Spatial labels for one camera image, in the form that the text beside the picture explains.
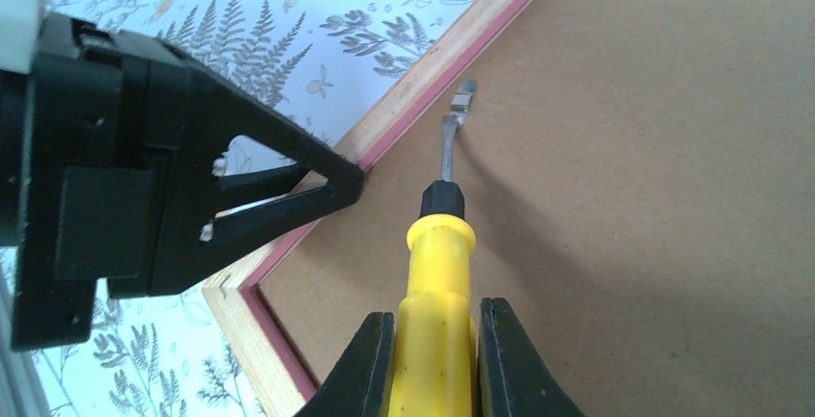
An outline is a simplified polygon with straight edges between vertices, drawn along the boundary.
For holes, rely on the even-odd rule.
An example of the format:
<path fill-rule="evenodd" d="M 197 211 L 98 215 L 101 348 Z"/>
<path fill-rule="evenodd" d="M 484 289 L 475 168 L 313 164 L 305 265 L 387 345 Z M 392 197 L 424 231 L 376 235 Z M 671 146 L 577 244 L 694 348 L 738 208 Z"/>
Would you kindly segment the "yellow handled screwdriver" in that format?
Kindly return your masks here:
<path fill-rule="evenodd" d="M 453 180 L 461 119 L 441 122 L 439 179 L 423 192 L 419 217 L 407 231 L 407 295 L 399 304 L 390 416 L 471 416 L 475 411 L 475 322 L 471 255 L 476 236 Z"/>

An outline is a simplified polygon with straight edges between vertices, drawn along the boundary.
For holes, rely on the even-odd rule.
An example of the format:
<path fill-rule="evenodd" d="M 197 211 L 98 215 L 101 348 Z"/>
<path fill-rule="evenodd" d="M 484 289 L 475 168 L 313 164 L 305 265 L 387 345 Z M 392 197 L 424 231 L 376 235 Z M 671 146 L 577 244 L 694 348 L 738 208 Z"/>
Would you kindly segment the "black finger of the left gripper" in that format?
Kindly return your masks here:
<path fill-rule="evenodd" d="M 318 138 L 200 64 L 178 150 L 178 289 L 360 197 L 364 173 Z M 292 164 L 218 177 L 216 159 L 245 135 Z"/>

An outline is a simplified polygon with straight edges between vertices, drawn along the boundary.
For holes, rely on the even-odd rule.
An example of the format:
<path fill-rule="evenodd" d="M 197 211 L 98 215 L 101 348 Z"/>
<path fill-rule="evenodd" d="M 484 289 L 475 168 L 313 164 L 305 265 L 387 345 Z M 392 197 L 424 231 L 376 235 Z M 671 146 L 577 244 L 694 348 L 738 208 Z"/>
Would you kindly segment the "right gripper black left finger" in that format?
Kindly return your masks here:
<path fill-rule="evenodd" d="M 394 314 L 368 314 L 296 417 L 385 416 L 392 389 L 394 347 Z"/>

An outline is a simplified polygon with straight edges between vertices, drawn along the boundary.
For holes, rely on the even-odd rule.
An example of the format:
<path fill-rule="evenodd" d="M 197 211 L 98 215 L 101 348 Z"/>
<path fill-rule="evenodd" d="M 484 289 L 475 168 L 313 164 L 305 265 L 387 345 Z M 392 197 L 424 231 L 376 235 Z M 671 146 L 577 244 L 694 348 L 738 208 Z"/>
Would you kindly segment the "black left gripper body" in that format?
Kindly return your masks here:
<path fill-rule="evenodd" d="M 11 346 L 86 341 L 94 297 L 154 293 L 189 70 L 167 44 L 46 15 L 1 87 L 1 240 L 17 248 Z"/>

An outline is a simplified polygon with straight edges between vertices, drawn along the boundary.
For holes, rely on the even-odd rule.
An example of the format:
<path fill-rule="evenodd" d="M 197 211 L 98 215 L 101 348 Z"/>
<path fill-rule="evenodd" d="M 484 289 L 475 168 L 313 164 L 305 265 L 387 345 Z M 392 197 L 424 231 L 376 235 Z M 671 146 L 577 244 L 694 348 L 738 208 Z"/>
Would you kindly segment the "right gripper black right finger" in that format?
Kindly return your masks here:
<path fill-rule="evenodd" d="M 477 414 L 493 417 L 581 416 L 532 344 L 510 303 L 480 303 Z"/>

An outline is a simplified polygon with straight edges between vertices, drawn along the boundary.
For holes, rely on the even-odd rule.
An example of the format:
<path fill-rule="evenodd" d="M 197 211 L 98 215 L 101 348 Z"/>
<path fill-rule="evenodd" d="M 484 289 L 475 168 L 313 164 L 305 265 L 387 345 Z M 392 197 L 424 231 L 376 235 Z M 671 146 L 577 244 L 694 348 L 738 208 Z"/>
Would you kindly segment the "pink wooden photo frame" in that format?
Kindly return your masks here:
<path fill-rule="evenodd" d="M 339 143 L 360 201 L 205 283 L 269 415 L 403 299 L 468 78 L 472 294 L 585 414 L 813 414 L 814 0 L 478 0 Z"/>

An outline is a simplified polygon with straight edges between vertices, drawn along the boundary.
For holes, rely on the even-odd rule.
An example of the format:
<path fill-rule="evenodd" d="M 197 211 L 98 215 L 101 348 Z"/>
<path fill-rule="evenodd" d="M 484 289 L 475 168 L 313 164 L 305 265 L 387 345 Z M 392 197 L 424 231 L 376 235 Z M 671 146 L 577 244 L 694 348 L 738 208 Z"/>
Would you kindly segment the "floral patterned table mat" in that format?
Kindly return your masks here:
<path fill-rule="evenodd" d="M 336 143 L 475 0 L 45 0 L 107 30 L 162 37 Z M 258 393 L 194 286 L 111 300 L 92 337 L 25 357 L 30 405 L 6 416 L 261 416 Z"/>

